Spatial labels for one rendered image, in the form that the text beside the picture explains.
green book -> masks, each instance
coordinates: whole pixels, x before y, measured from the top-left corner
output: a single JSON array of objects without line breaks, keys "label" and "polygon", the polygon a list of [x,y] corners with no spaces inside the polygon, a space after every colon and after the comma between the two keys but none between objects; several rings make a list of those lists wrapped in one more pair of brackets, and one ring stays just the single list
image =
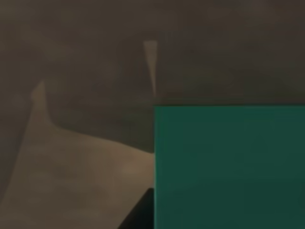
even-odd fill
[{"label": "green book", "polygon": [[305,106],[155,108],[156,229],[305,229]]}]

brown surface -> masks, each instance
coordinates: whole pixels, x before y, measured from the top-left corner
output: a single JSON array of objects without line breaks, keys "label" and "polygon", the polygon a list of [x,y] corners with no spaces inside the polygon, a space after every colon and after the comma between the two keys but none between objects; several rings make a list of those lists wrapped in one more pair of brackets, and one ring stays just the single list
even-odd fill
[{"label": "brown surface", "polygon": [[[154,47],[146,45],[152,65]],[[117,228],[153,185],[153,155],[55,127],[43,83],[32,97],[35,105],[1,206],[0,228]]]}]

green panel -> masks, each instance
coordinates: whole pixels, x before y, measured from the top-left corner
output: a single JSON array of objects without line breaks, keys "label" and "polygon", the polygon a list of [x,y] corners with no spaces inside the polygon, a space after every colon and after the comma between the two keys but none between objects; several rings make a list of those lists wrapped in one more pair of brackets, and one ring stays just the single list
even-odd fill
[{"label": "green panel", "polygon": [[155,108],[157,229],[305,229],[305,107]]}]

black object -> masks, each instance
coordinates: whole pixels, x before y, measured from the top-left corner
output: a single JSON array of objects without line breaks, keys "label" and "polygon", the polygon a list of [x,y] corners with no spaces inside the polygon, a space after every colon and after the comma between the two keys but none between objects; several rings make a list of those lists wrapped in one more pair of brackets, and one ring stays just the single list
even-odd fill
[{"label": "black object", "polygon": [[132,209],[118,229],[153,229],[154,191],[150,188]]}]

tan surface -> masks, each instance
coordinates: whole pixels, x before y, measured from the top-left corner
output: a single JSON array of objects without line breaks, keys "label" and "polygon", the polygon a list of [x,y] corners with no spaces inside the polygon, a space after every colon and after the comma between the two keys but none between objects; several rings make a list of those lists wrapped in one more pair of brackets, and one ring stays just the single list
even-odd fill
[{"label": "tan surface", "polygon": [[[148,44],[152,65],[154,47]],[[153,155],[55,127],[47,115],[43,83],[33,100],[0,228],[117,228],[153,185]]]}]

